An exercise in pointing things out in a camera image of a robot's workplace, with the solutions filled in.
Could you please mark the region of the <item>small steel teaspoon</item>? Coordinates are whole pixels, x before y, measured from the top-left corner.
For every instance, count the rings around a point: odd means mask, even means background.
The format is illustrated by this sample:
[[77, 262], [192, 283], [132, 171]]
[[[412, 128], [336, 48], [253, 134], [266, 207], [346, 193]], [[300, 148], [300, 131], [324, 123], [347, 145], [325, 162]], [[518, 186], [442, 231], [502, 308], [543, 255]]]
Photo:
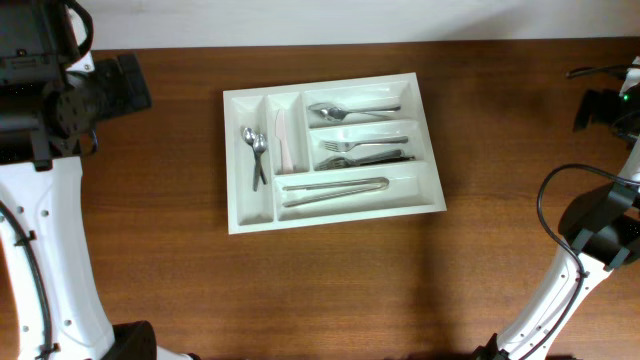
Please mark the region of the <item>small steel teaspoon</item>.
[[[253, 147], [253, 144], [254, 144], [254, 141], [255, 141], [255, 138], [256, 138], [255, 132], [251, 128], [248, 128], [248, 127], [245, 127], [245, 126], [243, 126], [241, 128], [241, 132], [242, 132], [242, 137], [243, 137], [244, 142], [246, 144], [248, 144], [250, 147]], [[263, 184], [266, 185], [267, 184], [267, 179], [266, 179], [266, 175], [265, 175], [263, 169], [260, 169], [260, 178], [261, 178]]]
[[266, 141], [266, 137], [263, 134], [257, 134], [254, 137], [252, 149], [255, 160], [253, 191], [257, 192], [260, 183], [262, 183], [263, 185], [267, 184], [266, 175], [262, 167], [261, 157], [268, 149], [268, 144]]

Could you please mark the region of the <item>steel tablespoon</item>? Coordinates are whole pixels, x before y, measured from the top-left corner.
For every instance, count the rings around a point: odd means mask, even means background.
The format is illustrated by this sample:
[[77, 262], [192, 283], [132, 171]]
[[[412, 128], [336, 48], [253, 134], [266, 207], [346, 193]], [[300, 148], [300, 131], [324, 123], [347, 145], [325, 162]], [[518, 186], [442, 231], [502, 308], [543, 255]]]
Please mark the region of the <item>steel tablespoon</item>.
[[365, 108], [358, 110], [346, 110], [339, 107], [322, 108], [318, 110], [319, 115], [327, 121], [342, 122], [349, 115], [352, 114], [364, 114], [372, 116], [383, 116], [393, 112], [400, 111], [401, 107], [388, 107], [388, 108]]
[[334, 109], [334, 110], [339, 110], [339, 111], [348, 112], [348, 113], [367, 113], [367, 112], [396, 112], [396, 111], [400, 111], [402, 109], [402, 106], [400, 104], [394, 104], [394, 105], [384, 105], [384, 106], [353, 108], [353, 107], [338, 105], [336, 103], [322, 102], [322, 103], [311, 104], [308, 106], [308, 109], [311, 111], [322, 111], [322, 110], [329, 111], [331, 109]]

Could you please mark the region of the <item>steel fork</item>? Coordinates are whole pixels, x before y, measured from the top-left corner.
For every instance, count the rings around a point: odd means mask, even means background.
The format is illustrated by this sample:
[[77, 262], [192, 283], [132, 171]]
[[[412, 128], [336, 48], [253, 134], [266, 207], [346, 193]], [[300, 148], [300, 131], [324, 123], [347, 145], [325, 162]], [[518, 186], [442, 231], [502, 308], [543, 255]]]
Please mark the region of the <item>steel fork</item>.
[[379, 139], [359, 140], [359, 141], [323, 141], [321, 146], [328, 151], [336, 153], [346, 153], [358, 146], [379, 146], [379, 145], [393, 145], [393, 144], [406, 144], [409, 142], [408, 136], [387, 137]]

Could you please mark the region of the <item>black handled fork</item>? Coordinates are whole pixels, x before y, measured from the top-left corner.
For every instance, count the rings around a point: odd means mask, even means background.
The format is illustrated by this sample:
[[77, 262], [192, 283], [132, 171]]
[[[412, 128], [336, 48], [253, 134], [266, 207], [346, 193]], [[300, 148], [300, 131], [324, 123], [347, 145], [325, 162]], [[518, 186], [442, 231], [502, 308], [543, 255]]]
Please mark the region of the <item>black handled fork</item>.
[[374, 155], [369, 155], [361, 158], [333, 156], [320, 162], [317, 165], [316, 170], [317, 171], [336, 170], [336, 169], [376, 165], [376, 164], [406, 161], [406, 160], [413, 160], [413, 159], [414, 159], [414, 156], [406, 155], [400, 149], [380, 152]]

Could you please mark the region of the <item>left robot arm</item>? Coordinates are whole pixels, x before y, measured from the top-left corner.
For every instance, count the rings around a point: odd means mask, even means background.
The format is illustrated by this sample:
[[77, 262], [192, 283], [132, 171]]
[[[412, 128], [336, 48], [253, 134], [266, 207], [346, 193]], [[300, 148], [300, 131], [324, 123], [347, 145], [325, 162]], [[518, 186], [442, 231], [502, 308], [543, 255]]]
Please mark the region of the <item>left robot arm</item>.
[[1, 247], [22, 359], [162, 359], [146, 321], [119, 325], [96, 289], [81, 210], [99, 122], [150, 108], [137, 57], [94, 61], [76, 1], [1, 5]]

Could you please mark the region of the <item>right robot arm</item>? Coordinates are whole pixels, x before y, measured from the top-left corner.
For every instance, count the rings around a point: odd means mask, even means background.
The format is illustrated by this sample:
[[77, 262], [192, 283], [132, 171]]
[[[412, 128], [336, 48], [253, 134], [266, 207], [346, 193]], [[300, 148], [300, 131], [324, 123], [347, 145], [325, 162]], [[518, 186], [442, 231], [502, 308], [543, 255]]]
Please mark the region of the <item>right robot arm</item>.
[[[587, 295], [611, 273], [639, 259], [639, 86], [623, 92], [585, 93], [574, 129], [603, 124], [632, 147], [618, 175], [583, 164], [554, 169], [537, 196], [539, 221], [559, 245], [543, 282], [517, 319], [478, 347], [473, 359], [544, 359], [561, 330]], [[564, 170], [599, 175], [608, 183], [575, 198], [556, 231], [543, 215], [543, 196], [551, 179]]]

